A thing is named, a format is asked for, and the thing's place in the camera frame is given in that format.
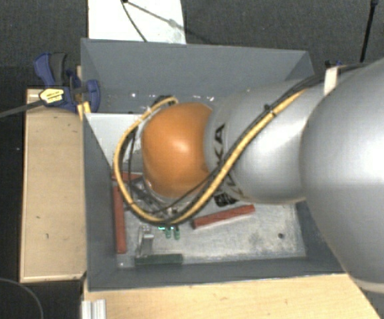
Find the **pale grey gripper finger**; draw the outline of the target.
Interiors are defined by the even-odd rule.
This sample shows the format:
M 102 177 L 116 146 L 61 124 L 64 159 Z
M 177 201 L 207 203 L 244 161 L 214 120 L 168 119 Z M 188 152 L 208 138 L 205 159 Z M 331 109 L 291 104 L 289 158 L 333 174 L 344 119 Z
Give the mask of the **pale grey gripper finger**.
M 143 256 L 150 256 L 153 254 L 153 233 L 144 233 L 143 235 Z
M 141 225 L 138 229 L 138 245 L 137 245 L 137 249 L 136 249 L 136 256 L 137 257 L 142 256 L 144 233 L 145 233 L 145 227 L 143 225 Z

